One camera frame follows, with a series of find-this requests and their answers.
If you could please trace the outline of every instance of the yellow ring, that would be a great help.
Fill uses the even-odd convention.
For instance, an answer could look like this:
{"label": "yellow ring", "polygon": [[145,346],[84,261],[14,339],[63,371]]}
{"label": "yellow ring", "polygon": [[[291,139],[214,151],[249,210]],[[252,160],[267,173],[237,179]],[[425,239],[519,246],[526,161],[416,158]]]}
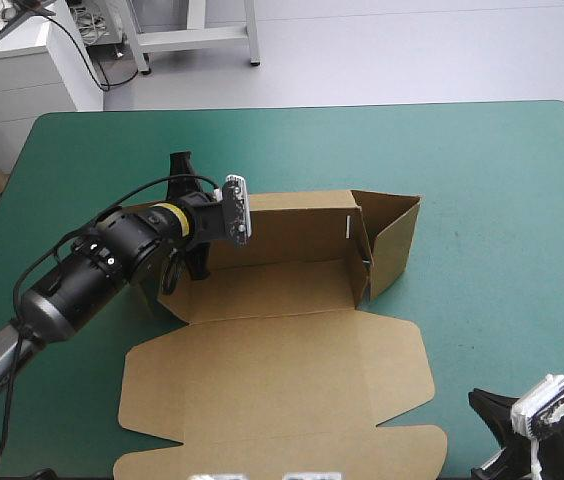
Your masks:
{"label": "yellow ring", "polygon": [[170,203],[156,203],[153,205],[154,207],[162,207],[166,208],[167,210],[171,211],[178,220],[180,221],[180,226],[182,227],[182,236],[186,237],[189,234],[190,226],[189,226],[189,219],[186,218],[184,212],[176,207],[175,205],[171,205]]}

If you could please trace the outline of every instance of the green table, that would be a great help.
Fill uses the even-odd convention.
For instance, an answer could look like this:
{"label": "green table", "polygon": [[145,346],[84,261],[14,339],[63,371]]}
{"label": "green table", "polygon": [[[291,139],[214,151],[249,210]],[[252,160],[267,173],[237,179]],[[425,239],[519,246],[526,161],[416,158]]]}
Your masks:
{"label": "green table", "polygon": [[[520,394],[564,372],[559,102],[44,116],[0,204],[0,326],[34,258],[186,149],[200,173],[240,173],[252,192],[424,195],[407,272],[365,308],[422,328],[437,395],[392,423],[448,432],[443,475],[466,476],[495,449],[470,389]],[[173,327],[127,289],[74,340],[49,347],[16,384],[1,472],[109,476],[123,453],[169,445],[116,416],[125,352]]]}

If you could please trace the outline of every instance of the floor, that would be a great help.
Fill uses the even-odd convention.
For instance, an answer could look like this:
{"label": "floor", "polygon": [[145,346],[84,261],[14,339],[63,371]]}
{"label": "floor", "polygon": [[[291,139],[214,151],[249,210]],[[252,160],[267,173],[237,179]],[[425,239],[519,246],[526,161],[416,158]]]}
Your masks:
{"label": "floor", "polygon": [[[146,31],[185,0],[135,0]],[[246,49],[155,54],[107,110],[564,100],[564,0],[257,0],[262,65]],[[207,23],[244,17],[208,0]],[[104,62],[110,80],[135,69]]]}

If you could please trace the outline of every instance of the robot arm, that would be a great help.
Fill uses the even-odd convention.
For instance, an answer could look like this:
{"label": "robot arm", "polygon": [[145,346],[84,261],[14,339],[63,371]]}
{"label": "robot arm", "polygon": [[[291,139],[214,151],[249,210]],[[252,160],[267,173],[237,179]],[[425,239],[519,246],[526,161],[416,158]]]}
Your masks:
{"label": "robot arm", "polygon": [[[170,267],[184,262],[192,279],[202,279],[211,241],[246,244],[251,235],[246,182],[230,175],[221,190],[205,193],[188,155],[172,156],[166,201],[135,211],[108,209],[77,230],[70,253],[22,295],[16,303],[19,322],[0,330],[0,392],[13,368],[17,373],[47,344],[71,338],[126,284],[141,282],[165,261]],[[167,268],[165,275],[177,271]],[[164,277],[162,285],[172,290],[175,281]]]}

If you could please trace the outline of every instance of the black cable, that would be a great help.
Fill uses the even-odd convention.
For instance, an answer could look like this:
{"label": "black cable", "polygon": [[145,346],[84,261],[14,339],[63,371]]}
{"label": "black cable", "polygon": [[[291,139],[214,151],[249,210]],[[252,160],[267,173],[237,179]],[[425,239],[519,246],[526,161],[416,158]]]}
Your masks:
{"label": "black cable", "polygon": [[100,65],[100,69],[102,70],[102,73],[104,75],[104,79],[106,83],[101,83],[100,80],[98,80],[95,75],[93,74],[93,72],[91,71],[91,68],[89,67],[89,62],[87,62],[86,58],[84,57],[84,54],[82,53],[82,50],[80,50],[80,46],[78,45],[78,42],[76,42],[75,38],[73,38],[73,35],[71,35],[71,32],[69,32],[64,25],[62,25],[60,22],[58,22],[57,20],[51,18],[51,17],[47,17],[46,15],[42,15],[41,13],[39,13],[37,10],[35,10],[34,8],[29,7],[26,3],[20,1],[20,0],[14,0],[15,3],[18,4],[19,7],[24,8],[26,10],[29,10],[31,12],[33,12],[35,15],[45,18],[47,19],[49,22],[53,23],[54,25],[57,25],[57,27],[62,30],[64,33],[66,33],[66,35],[69,37],[69,40],[71,40],[71,43],[73,43],[73,46],[75,47],[75,49],[78,51],[78,54],[80,55],[80,58],[82,59],[82,63],[84,63],[84,66],[86,67],[86,71],[89,72],[89,76],[91,77],[91,79],[93,80],[93,82],[95,83],[95,85],[102,90],[103,92],[109,92],[111,91],[111,87],[118,87],[120,85],[125,85],[127,83],[129,83],[131,80],[133,80],[139,73],[138,70],[135,71],[135,73],[127,78],[126,80],[122,81],[122,82],[118,82],[118,83],[109,83],[109,79],[106,76],[106,73],[104,73],[104,69],[102,68],[102,65],[100,65],[100,62],[98,62],[96,60],[96,62],[98,63],[98,65]]}
{"label": "black cable", "polygon": [[15,385],[15,373],[18,367],[17,359],[20,358],[22,344],[24,343],[24,334],[18,334],[18,341],[13,349],[13,361],[9,368],[9,383],[6,387],[6,399],[4,400],[4,416],[2,417],[2,435],[0,436],[0,459],[6,447],[6,441],[9,437],[9,422],[11,420],[11,404],[13,401],[13,387]]}
{"label": "black cable", "polygon": [[136,69],[135,73],[133,75],[131,75],[129,78],[127,78],[126,80],[123,80],[123,81],[118,82],[118,83],[110,83],[109,77],[107,77],[106,71],[104,70],[104,67],[102,66],[100,61],[98,59],[95,59],[94,61],[97,64],[97,66],[100,67],[100,71],[102,72],[102,76],[104,77],[104,83],[102,85],[108,87],[109,90],[111,89],[111,87],[119,87],[120,85],[126,85],[131,80],[133,80],[135,77],[137,77],[138,73],[140,73],[140,71]]}
{"label": "black cable", "polygon": [[132,190],[131,192],[127,193],[116,202],[109,205],[107,208],[105,208],[100,213],[98,213],[92,220],[87,222],[86,225],[64,234],[62,238],[60,238],[60,240],[58,240],[58,242],[55,245],[49,248],[40,258],[35,260],[29,267],[27,267],[16,280],[15,284],[13,285],[12,300],[13,300],[13,310],[15,312],[16,323],[20,327],[20,329],[18,333],[18,340],[17,343],[15,344],[15,349],[13,350],[13,359],[11,360],[11,365],[9,367],[9,373],[8,373],[9,377],[8,377],[8,384],[6,390],[6,398],[4,400],[4,414],[2,417],[2,434],[0,435],[0,460],[2,459],[2,454],[4,453],[4,448],[6,447],[6,442],[9,437],[9,423],[11,420],[11,404],[13,402],[13,387],[15,382],[15,374],[17,372],[20,353],[22,352],[22,344],[24,343],[25,340],[24,333],[22,331],[22,327],[24,326],[25,322],[20,312],[20,301],[21,301],[20,288],[22,287],[22,284],[24,283],[26,278],[31,274],[31,272],[35,270],[42,262],[44,262],[44,260],[46,260],[50,256],[53,256],[56,262],[58,262],[59,264],[60,257],[58,255],[58,250],[60,249],[60,247],[62,247],[62,245],[64,245],[69,240],[79,237],[80,235],[85,233],[91,226],[94,225],[97,219],[107,211],[120,205],[122,202],[128,200],[133,195],[140,193],[142,190],[146,190],[147,188],[157,185],[158,183],[166,182],[169,180],[185,179],[185,178],[202,180],[211,184],[213,188],[216,190],[219,188],[218,184],[215,183],[212,179],[208,177],[203,177],[202,175],[193,175],[193,174],[169,175],[167,177],[158,178],[157,180],[153,180],[152,182],[145,183],[144,185]]}

